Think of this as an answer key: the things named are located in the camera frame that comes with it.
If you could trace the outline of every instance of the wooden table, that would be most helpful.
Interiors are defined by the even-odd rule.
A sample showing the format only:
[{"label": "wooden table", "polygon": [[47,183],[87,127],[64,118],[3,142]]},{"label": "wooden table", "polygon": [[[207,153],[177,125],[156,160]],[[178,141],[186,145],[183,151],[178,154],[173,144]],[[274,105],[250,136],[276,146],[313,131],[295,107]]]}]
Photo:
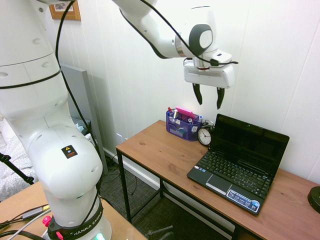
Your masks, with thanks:
[{"label": "wooden table", "polygon": [[[47,204],[45,194],[41,188],[39,182],[27,187],[23,191],[13,195],[12,197],[0,202],[0,223],[14,218],[16,215],[35,208],[44,204]],[[109,220],[112,227],[111,240],[146,240],[146,238],[127,220],[125,220],[113,207],[102,200],[103,214]],[[43,217],[40,217],[35,222],[30,224],[25,231],[41,236],[46,227],[42,224]],[[23,227],[26,222],[18,222],[11,224],[0,230],[0,233],[4,233],[10,230],[18,230]],[[23,236],[16,236],[14,239],[25,240]]]},{"label": "wooden table", "polygon": [[[118,145],[116,150],[120,168],[124,155],[229,220],[237,234],[244,230],[264,240],[320,240],[320,214],[307,200],[310,189],[317,186],[314,182],[279,169],[259,215],[255,216],[187,178],[207,148],[198,141],[185,141],[168,133],[164,121],[147,127]],[[122,175],[126,197],[124,173]]]}]

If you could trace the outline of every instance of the wooden picture frame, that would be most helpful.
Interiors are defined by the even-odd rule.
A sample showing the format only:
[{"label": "wooden picture frame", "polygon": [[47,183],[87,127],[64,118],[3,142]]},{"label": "wooden picture frame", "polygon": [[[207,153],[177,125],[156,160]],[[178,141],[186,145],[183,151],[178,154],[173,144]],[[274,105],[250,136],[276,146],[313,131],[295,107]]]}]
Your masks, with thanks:
[{"label": "wooden picture frame", "polygon": [[[56,3],[49,6],[52,19],[61,19],[65,12],[65,9],[69,5],[70,1],[64,1],[62,3]],[[81,21],[78,2],[75,1],[70,7],[68,13],[65,16],[65,20],[78,20]]]}]

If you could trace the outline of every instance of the black laptop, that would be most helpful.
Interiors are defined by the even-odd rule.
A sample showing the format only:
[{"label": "black laptop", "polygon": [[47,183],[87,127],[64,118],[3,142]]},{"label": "black laptop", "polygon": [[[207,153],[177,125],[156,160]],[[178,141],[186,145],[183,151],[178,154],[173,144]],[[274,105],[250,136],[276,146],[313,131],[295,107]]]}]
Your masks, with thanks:
[{"label": "black laptop", "polygon": [[209,150],[187,176],[258,215],[288,141],[281,133],[218,114]]}]

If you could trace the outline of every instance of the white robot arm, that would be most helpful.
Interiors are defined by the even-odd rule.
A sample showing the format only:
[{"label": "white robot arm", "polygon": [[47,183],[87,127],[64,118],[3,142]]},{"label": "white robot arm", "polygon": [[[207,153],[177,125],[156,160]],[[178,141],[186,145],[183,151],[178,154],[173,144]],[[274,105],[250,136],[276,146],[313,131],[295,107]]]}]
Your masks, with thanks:
[{"label": "white robot arm", "polygon": [[[60,66],[36,14],[40,8],[34,9],[32,1],[0,0],[0,112],[22,142],[50,204],[54,217],[48,226],[51,239],[109,240],[111,226],[102,214],[96,189],[102,163],[71,120]],[[212,66],[228,63],[231,55],[217,49],[209,7],[192,9],[188,22],[180,26],[190,51],[142,0],[113,1],[159,57],[193,58],[184,62],[186,81],[220,88],[232,85],[231,65]],[[147,1],[151,6],[156,2]]]},{"label": "white robot arm", "polygon": [[217,87],[219,109],[224,89],[235,83],[232,56],[218,49],[216,23],[209,6],[191,8],[183,25],[175,30],[166,19],[154,11],[156,0],[113,0],[128,23],[151,45],[162,59],[187,57],[183,62],[184,79],[193,83],[199,104],[202,104],[200,85]]}]

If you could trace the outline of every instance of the bed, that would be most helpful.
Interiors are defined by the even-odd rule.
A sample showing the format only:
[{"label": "bed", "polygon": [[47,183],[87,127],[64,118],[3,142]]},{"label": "bed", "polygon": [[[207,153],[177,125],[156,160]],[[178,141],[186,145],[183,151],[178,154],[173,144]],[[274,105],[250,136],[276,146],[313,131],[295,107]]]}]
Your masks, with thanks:
[{"label": "bed", "polygon": [[[6,120],[0,121],[0,153],[9,155],[10,162],[20,169],[26,176],[33,177],[34,183],[38,181],[31,161],[17,135]],[[30,186],[7,165],[0,162],[0,201],[11,197]]]}]

